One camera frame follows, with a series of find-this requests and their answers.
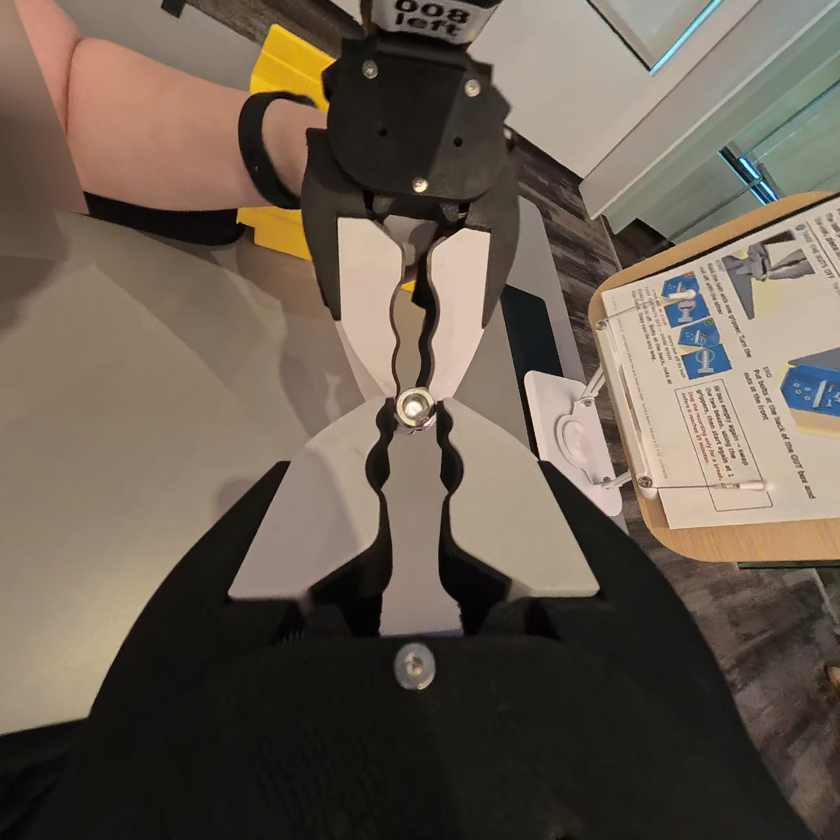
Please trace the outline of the person's left hand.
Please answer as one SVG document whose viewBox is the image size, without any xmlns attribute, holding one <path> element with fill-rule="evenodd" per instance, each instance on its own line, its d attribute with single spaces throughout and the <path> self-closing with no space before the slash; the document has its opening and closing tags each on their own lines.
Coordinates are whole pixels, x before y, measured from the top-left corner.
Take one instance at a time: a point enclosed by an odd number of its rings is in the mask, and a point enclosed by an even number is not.
<svg viewBox="0 0 840 840">
<path fill-rule="evenodd" d="M 305 103 L 274 99 L 262 122 L 262 140 L 283 186 L 299 198 L 308 165 L 308 131 L 325 130 L 328 114 Z"/>
</svg>

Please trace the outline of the white stand base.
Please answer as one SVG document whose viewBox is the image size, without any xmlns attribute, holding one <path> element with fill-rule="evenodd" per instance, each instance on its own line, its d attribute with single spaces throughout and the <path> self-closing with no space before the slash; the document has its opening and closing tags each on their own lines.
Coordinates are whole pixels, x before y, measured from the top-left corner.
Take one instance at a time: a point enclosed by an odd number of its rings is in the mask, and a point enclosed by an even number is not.
<svg viewBox="0 0 840 840">
<path fill-rule="evenodd" d="M 541 461 L 550 463 L 609 518 L 623 500 L 595 399 L 605 383 L 598 367 L 587 384 L 530 371 L 524 392 Z"/>
</svg>

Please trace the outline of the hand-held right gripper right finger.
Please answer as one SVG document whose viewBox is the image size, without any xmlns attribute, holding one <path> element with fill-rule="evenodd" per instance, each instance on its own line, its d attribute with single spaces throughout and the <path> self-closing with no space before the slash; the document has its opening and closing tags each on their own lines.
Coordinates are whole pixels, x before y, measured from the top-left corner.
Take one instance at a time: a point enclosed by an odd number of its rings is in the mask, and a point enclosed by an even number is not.
<svg viewBox="0 0 840 840">
<path fill-rule="evenodd" d="M 530 449 L 454 398 L 439 406 L 463 470 L 449 496 L 455 548 L 499 575 L 508 601 L 596 595 L 600 585 Z"/>
</svg>

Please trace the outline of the steel hex nut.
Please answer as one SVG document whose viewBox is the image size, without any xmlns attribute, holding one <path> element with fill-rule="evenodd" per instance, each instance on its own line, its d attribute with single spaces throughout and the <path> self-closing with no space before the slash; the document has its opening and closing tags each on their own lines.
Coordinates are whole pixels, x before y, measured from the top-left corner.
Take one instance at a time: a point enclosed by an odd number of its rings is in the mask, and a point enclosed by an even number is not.
<svg viewBox="0 0 840 840">
<path fill-rule="evenodd" d="M 417 426 L 406 425 L 404 423 L 403 419 L 401 418 L 401 409 L 400 409 L 401 401 L 405 398 L 405 396 L 407 394 L 410 394 L 410 393 L 418 393 L 419 395 L 422 395 L 423 397 L 425 397 L 425 399 L 427 400 L 428 415 L 427 415 L 426 422 L 423 425 L 417 425 Z M 414 387 L 414 388 L 405 389 L 404 391 L 400 392 L 399 395 L 395 399 L 394 415 L 395 415 L 397 430 L 399 432 L 403 433 L 403 434 L 416 434 L 416 433 L 419 433 L 419 432 L 424 431 L 426 429 L 429 429 L 435 423 L 436 412 L 437 412 L 437 404 L 436 404 L 435 399 L 432 397 L 430 392 L 428 390 L 424 389 L 423 387 Z"/>
</svg>

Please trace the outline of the black quilted wrist rest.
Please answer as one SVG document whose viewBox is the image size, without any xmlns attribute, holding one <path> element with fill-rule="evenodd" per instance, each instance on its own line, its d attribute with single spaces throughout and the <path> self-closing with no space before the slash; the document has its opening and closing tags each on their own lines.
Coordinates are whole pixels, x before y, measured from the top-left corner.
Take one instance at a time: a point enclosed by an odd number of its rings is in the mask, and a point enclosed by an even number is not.
<svg viewBox="0 0 840 840">
<path fill-rule="evenodd" d="M 125 203 L 84 192 L 90 217 L 184 245 L 220 248 L 239 241 L 246 226 L 235 208 L 217 211 L 171 211 Z"/>
</svg>

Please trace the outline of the person's left forearm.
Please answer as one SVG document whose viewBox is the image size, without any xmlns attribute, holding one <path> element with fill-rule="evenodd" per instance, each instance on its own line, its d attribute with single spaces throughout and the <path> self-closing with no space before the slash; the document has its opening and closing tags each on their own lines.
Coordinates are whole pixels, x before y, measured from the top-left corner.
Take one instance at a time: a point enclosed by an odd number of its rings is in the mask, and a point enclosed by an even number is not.
<svg viewBox="0 0 840 840">
<path fill-rule="evenodd" d="M 84 192 L 176 212 L 266 205 L 238 144 L 244 92 L 82 37 L 55 2 L 12 8 Z"/>
</svg>

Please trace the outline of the yellow plastic bin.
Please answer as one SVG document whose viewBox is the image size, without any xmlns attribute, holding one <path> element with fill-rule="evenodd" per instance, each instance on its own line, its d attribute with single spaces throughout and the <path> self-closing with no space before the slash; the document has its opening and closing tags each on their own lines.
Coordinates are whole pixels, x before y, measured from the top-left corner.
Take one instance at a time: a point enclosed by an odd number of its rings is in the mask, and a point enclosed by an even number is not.
<svg viewBox="0 0 840 840">
<path fill-rule="evenodd" d="M 251 72 L 251 94 L 285 91 L 311 100 L 321 112 L 329 110 L 322 73 L 333 58 L 303 38 L 273 24 Z M 253 230 L 257 246 L 311 261 L 301 211 L 276 206 L 240 208 L 237 221 Z"/>
</svg>

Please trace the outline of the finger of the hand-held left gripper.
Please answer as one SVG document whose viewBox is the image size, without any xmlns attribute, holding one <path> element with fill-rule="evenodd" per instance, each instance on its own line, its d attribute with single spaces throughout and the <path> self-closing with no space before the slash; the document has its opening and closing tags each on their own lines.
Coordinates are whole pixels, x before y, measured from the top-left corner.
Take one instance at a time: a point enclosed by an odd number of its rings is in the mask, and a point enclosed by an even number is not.
<svg viewBox="0 0 840 840">
<path fill-rule="evenodd" d="M 340 320 L 336 326 L 364 398 L 398 394 L 393 319 L 404 278 L 403 249 L 366 218 L 338 220 Z"/>
<path fill-rule="evenodd" d="M 480 344 L 488 258 L 489 234 L 467 227 L 439 239 L 425 255 L 416 384 L 435 401 L 455 395 Z"/>
</svg>

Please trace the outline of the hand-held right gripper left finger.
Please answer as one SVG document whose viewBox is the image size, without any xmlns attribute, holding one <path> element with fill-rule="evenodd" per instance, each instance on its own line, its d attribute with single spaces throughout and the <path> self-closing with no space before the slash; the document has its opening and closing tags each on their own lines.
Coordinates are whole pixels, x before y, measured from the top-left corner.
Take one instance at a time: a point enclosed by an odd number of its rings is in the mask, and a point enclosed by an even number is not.
<svg viewBox="0 0 840 840">
<path fill-rule="evenodd" d="M 382 504 L 366 468 L 388 407 L 382 396 L 363 403 L 295 454 L 228 589 L 232 601 L 310 601 L 374 546 Z"/>
</svg>

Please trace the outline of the instruction sheet on stand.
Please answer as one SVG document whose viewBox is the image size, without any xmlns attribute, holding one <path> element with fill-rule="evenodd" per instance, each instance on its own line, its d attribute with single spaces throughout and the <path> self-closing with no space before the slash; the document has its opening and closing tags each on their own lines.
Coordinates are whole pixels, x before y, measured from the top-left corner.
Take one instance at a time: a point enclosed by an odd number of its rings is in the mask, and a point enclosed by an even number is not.
<svg viewBox="0 0 840 840">
<path fill-rule="evenodd" d="M 837 198 L 837 192 L 806 192 L 781 198 L 775 203 L 746 213 L 659 255 L 619 271 L 596 289 L 590 301 L 587 320 L 595 336 L 599 361 L 605 373 L 605 387 L 612 403 L 623 454 L 642 518 L 656 540 L 679 555 L 710 563 L 803 562 L 807 566 L 827 564 L 838 561 L 839 520 L 829 518 L 711 528 L 670 528 L 662 502 L 651 497 L 651 490 L 642 488 L 637 483 L 637 478 L 643 474 L 639 468 L 644 464 L 644 457 L 625 385 L 618 373 L 615 352 L 606 346 L 608 330 L 598 326 L 598 323 L 606 318 L 603 294 L 654 273 L 698 259 L 702 254 L 718 249 L 733 239 L 744 238 L 819 203 Z"/>
</svg>

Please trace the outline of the black wristband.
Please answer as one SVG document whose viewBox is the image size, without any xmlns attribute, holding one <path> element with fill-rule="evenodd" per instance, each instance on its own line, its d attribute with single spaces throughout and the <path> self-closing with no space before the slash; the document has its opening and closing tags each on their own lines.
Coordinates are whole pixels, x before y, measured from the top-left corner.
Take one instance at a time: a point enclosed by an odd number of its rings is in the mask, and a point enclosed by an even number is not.
<svg viewBox="0 0 840 840">
<path fill-rule="evenodd" d="M 310 109 L 317 107 L 309 97 L 289 91 L 252 93 L 238 115 L 238 147 L 250 181 L 268 205 L 286 211 L 299 211 L 299 196 L 278 176 L 264 142 L 266 111 L 270 104 L 279 100 L 295 102 Z"/>
</svg>

